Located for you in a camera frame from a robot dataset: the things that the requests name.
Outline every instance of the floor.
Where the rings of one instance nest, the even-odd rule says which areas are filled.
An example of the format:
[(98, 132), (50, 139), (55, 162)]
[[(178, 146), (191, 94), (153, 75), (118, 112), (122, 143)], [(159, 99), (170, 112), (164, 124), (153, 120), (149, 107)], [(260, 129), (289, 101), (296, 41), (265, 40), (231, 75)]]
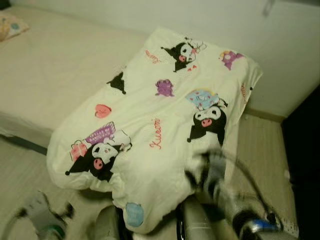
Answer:
[[(238, 158), (247, 165), (267, 202), (288, 222), (296, 223), (293, 192), (288, 178), (288, 165), (280, 124), (251, 115), (240, 120)], [(5, 223), (36, 191), (44, 192), (51, 208), (58, 213), (67, 202), (75, 208), (68, 220), (67, 240), (92, 240), (92, 226), (100, 210), (110, 205), (109, 194), (88, 194), (86, 191), (60, 189), (53, 185), (46, 171), (46, 157), (0, 138), (0, 233)], [(231, 178), (234, 189), (250, 193), (252, 189), (242, 174), (235, 170)], [(236, 239), (224, 221), (216, 223), (215, 231), (222, 240)], [(35, 240), (32, 224), (18, 221), (11, 239)], [(166, 224), (150, 235), (135, 235), (135, 240), (175, 240), (176, 222), (169, 217)]]

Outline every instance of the purple cartoon frog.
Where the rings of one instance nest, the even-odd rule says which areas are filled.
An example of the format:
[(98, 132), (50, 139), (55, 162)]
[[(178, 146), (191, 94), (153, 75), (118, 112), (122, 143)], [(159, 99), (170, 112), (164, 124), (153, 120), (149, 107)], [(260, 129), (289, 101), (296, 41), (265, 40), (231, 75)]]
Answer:
[(158, 92), (155, 94), (156, 96), (158, 95), (164, 95), (166, 97), (173, 97), (174, 95), (172, 94), (172, 88), (173, 85), (169, 79), (166, 80), (159, 80), (155, 86), (158, 88)]
[(233, 51), (224, 51), (220, 54), (220, 59), (224, 65), (231, 70), (231, 66), (234, 60), (243, 57), (240, 53), (234, 53)]

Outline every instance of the mattress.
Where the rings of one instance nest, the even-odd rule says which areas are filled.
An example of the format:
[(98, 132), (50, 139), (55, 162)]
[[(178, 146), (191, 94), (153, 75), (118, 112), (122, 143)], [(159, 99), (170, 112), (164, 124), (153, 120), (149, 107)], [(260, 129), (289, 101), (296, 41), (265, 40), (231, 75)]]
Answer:
[[(0, 134), (47, 147), (52, 132), (105, 86), (143, 46), (146, 34), (13, 6), (30, 30), (0, 44)], [(224, 148), (237, 152), (239, 125)], [(227, 166), (229, 179), (233, 167)]]

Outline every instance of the white blanket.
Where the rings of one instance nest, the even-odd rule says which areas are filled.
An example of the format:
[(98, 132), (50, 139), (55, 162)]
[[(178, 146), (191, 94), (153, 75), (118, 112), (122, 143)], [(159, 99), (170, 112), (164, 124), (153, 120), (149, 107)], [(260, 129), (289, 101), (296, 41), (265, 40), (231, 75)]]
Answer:
[(158, 28), (54, 132), (50, 176), (112, 191), (126, 227), (148, 233), (193, 193), (185, 170), (199, 180), (197, 154), (223, 145), (261, 75), (240, 53)]

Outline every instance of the cartoon character print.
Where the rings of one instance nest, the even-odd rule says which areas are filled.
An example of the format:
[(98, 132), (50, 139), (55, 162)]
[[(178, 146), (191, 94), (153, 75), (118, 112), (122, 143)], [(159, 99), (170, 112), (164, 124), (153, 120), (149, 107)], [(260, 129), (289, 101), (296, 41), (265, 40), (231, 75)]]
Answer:
[(191, 140), (202, 138), (207, 132), (211, 132), (217, 134), (219, 144), (223, 145), (227, 123), (227, 116), (223, 108), (227, 107), (227, 103), (222, 105), (221, 103), (218, 102), (208, 109), (200, 110), (194, 114), (194, 125), (191, 126), (190, 137), (187, 138), (189, 143)]
[(224, 51), (220, 54), (220, 60), (231, 71), (231, 66), (234, 60), (243, 57), (240, 53), (234, 53), (233, 51)]
[(196, 60), (196, 54), (207, 47), (203, 42), (195, 42), (191, 38), (185, 37), (185, 42), (180, 42), (178, 45), (172, 48), (161, 47), (164, 49), (171, 57), (175, 59), (175, 70), (177, 71), (184, 69), (188, 64)]
[(126, 94), (125, 91), (125, 81), (123, 80), (124, 72), (120, 72), (119, 75), (115, 76), (111, 81), (106, 84), (110, 84), (112, 88), (119, 89), (123, 94)]
[(111, 169), (120, 152), (129, 151), (132, 147), (130, 137), (124, 131), (116, 131), (111, 138), (93, 144), (84, 154), (79, 156), (65, 175), (88, 172), (103, 181), (109, 182), (113, 173)]
[(112, 112), (111, 107), (106, 106), (104, 104), (97, 104), (95, 106), (95, 116), (98, 119), (106, 118)]
[(157, 93), (155, 94), (156, 96), (158, 95), (164, 95), (166, 97), (174, 97), (172, 94), (173, 92), (173, 84), (169, 79), (166, 80), (159, 80), (155, 86), (157, 87)]
[(87, 146), (80, 140), (71, 145), (70, 156), (73, 162), (77, 161), (80, 156), (84, 156), (88, 151)]
[(190, 92), (186, 97), (188, 101), (193, 103), (200, 111), (209, 109), (212, 105), (219, 104), (221, 107), (227, 107), (228, 104), (209, 90), (196, 89)]

